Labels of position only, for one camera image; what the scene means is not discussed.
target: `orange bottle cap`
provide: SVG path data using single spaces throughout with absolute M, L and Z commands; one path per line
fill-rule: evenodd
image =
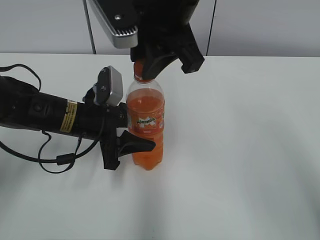
M 152 79 L 143 79 L 142 78 L 144 63 L 145 63 L 145 60 L 141 59 L 141 60 L 135 61 L 134 65 L 133 65 L 134 79 L 137 80 L 139 83 L 147 83 L 152 80 Z

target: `bottle label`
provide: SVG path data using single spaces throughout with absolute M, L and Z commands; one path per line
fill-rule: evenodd
M 160 133 L 165 126 L 165 103 L 156 111 L 140 113 L 128 109 L 128 128 L 138 134 Z

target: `orange soda bottle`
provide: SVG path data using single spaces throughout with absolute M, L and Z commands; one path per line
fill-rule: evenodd
M 136 165 L 152 170 L 163 158 L 165 97 L 154 79 L 142 79 L 143 64 L 143 60 L 134 63 L 134 82 L 126 95 L 128 130 L 140 138 L 155 142 L 152 151 L 132 154 Z

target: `white tabletop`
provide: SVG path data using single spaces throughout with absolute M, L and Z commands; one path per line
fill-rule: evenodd
M 128 56 L 0 54 L 0 66 L 15 63 L 39 74 L 43 92 L 75 101 L 108 65 L 124 91 L 133 81 Z M 131 156 L 104 170 L 96 147 L 52 175 L 1 150 L 0 239 L 320 239 L 320 58 L 206 57 L 188 75 L 180 66 L 158 77 L 164 156 L 152 171 Z M 2 75 L 38 86 L 23 69 Z M 0 139 L 36 156 L 46 137 L 0 128 Z M 54 134 L 43 157 L 76 144 Z

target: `robotic arm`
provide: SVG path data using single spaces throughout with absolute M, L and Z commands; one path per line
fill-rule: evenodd
M 198 71 L 201 55 L 189 20 L 199 0 L 89 0 L 110 41 L 116 48 L 131 48 L 131 60 L 144 59 L 142 77 L 153 79 L 176 59 L 182 62 L 184 73 Z M 53 163 L 72 167 L 99 142 L 104 168 L 116 170 L 119 157 L 136 152 L 152 151 L 155 143 L 130 134 L 117 136 L 117 128 L 128 124 L 127 106 L 123 97 L 121 74 L 112 66 L 98 74 L 84 103 L 40 92 L 41 80 L 23 64 L 0 67 L 7 72 L 15 67 L 29 70 L 40 83 L 39 88 L 0 76 L 0 126 L 53 132 L 93 140 L 87 150 L 77 154 L 41 159 L 18 153 L 0 141 L 6 152 L 36 163 Z

